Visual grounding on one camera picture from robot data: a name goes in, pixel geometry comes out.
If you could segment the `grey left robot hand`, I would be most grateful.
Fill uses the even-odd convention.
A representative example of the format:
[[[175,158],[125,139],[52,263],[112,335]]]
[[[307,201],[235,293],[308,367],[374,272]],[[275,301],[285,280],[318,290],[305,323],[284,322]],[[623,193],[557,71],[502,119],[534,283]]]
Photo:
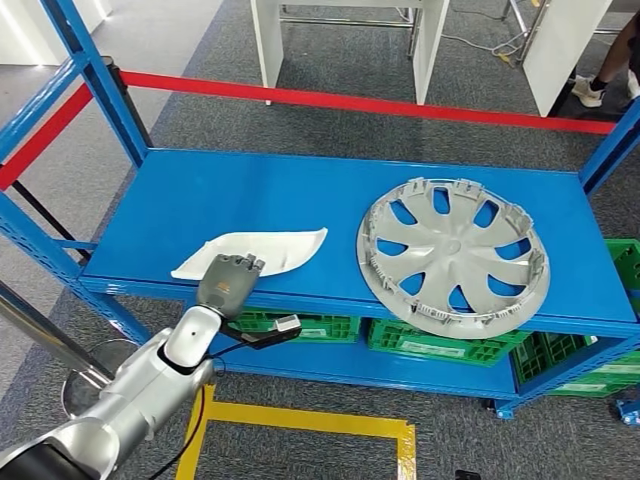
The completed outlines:
[[[199,282],[196,304],[213,309],[228,321],[235,319],[242,311],[264,265],[252,254],[218,254]]]

